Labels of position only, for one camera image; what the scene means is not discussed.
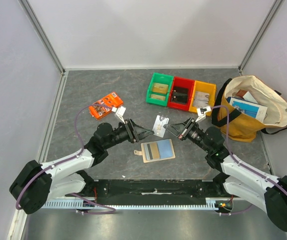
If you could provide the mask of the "beige card holder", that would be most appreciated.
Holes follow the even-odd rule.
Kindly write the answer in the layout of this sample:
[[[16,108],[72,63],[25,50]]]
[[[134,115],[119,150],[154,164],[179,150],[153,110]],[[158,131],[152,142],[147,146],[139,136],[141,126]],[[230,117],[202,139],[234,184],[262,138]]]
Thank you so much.
[[[175,151],[171,139],[145,142],[140,145],[141,150],[134,150],[137,156],[142,156],[144,163],[153,163],[175,159]]]

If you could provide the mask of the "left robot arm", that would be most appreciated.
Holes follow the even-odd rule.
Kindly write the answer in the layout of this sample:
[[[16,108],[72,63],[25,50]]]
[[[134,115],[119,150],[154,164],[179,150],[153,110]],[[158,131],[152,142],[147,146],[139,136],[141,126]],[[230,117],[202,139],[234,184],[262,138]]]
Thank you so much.
[[[108,149],[125,141],[138,143],[153,134],[153,130],[137,125],[132,119],[120,122],[117,128],[104,122],[77,152],[45,163],[29,161],[9,188],[16,209],[30,215],[55,198],[77,193],[84,197],[91,195],[94,185],[86,169],[101,163],[109,155]]]

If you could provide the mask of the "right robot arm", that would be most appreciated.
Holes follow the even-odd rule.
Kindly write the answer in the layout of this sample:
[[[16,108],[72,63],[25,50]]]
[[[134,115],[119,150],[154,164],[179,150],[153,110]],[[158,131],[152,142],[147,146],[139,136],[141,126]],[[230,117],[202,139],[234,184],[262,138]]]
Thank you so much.
[[[211,126],[203,131],[193,118],[167,124],[164,129],[181,141],[190,140],[207,153],[207,163],[221,173],[222,179],[212,184],[216,196],[230,194],[246,200],[265,212],[280,230],[287,232],[287,175],[271,175],[242,161],[229,152],[219,129]]]

